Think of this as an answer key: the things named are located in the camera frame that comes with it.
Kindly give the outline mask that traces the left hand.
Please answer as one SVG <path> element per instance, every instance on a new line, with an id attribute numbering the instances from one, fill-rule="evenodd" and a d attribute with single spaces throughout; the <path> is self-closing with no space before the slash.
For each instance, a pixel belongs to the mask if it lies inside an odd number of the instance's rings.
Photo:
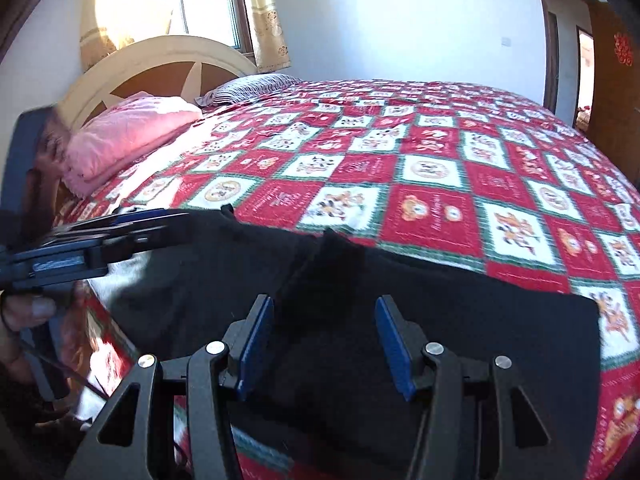
<path id="1" fill-rule="evenodd" d="M 1 367 L 9 378 L 29 384 L 32 370 L 20 346 L 20 333 L 25 328 L 42 325 L 55 315 L 55 302 L 43 296 L 7 296 L 1 306 Z"/>

